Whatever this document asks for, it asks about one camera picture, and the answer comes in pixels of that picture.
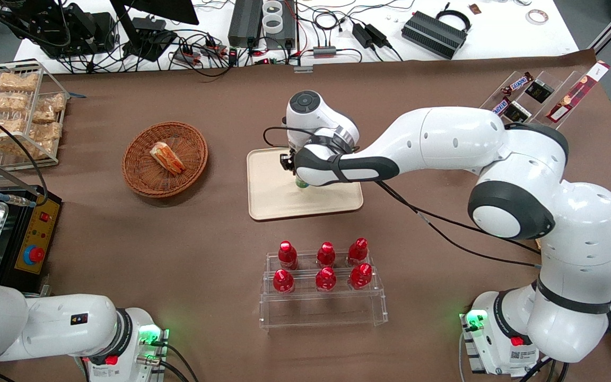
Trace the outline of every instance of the red bottle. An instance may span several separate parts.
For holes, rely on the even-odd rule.
[[[334,246],[329,241],[323,242],[322,247],[317,251],[317,264],[320,268],[332,266],[335,259],[336,253],[334,252]]]
[[[368,242],[364,237],[357,239],[350,248],[348,249],[348,256],[346,261],[349,266],[356,266],[364,263],[364,259],[366,259],[366,255],[369,254],[369,250],[367,249]]]
[[[288,241],[282,241],[280,249],[277,252],[277,257],[280,259],[282,268],[295,271],[299,267],[299,259],[296,254],[296,248]]]
[[[367,263],[362,263],[350,272],[350,277],[348,278],[348,284],[350,288],[354,288],[359,290],[364,288],[368,283],[371,282],[371,265]]]
[[[294,276],[284,269],[278,269],[272,279],[272,286],[279,293],[291,293],[294,291]]]
[[[329,292],[336,285],[336,275],[330,266],[322,268],[315,276],[315,285],[320,292]]]

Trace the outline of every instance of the tape roll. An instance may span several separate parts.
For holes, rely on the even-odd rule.
[[[278,22],[277,25],[269,26],[269,22]],[[269,34],[275,34],[282,31],[284,25],[282,25],[282,17],[278,14],[267,14],[264,15],[263,19],[264,31]]]
[[[282,15],[282,3],[277,0],[267,0],[264,2],[264,15],[276,14]]]
[[[543,10],[531,10],[527,12],[525,19],[527,19],[530,24],[542,25],[546,24],[546,21],[548,21],[548,14]]]

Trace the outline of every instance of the yellow label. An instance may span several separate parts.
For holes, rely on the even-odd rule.
[[[42,200],[43,196],[37,197],[37,203],[41,203]],[[46,260],[46,253],[48,252],[49,242],[51,241],[51,233],[53,233],[53,229],[56,226],[58,211],[60,211],[60,205],[51,199],[46,200],[43,206],[36,206],[34,208],[32,218],[27,225],[27,231],[25,231],[25,237],[20,246],[20,252],[18,253],[17,259],[15,259],[15,269],[34,273],[36,275],[41,273],[41,266]],[[43,213],[48,215],[48,222],[42,220]],[[24,253],[25,249],[32,245],[44,250],[44,259],[38,263],[27,265],[24,260]]]

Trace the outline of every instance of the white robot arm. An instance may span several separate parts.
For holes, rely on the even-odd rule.
[[[488,372],[524,374],[530,362],[511,359],[512,343],[535,345],[562,362],[579,362],[597,345],[611,308],[611,193],[562,179],[569,148],[561,133],[539,124],[504,126],[487,110],[431,107],[403,114],[353,152],[355,124],[310,90],[289,101],[286,127],[299,131],[289,132],[291,154],[281,157],[282,166],[307,184],[464,169],[478,175],[468,201],[478,227],[507,239],[540,239],[543,267],[532,285],[487,292],[473,304],[487,316],[473,337],[483,334]]]
[[[163,331],[143,309],[116,309],[109,298],[89,294],[25,298],[0,285],[0,361],[52,355],[87,358],[90,380],[147,382],[146,358]]]

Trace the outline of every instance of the emergency stop button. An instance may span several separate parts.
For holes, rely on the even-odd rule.
[[[22,259],[25,261],[25,264],[34,265],[42,261],[45,254],[43,248],[37,247],[37,245],[29,245],[22,253]]]

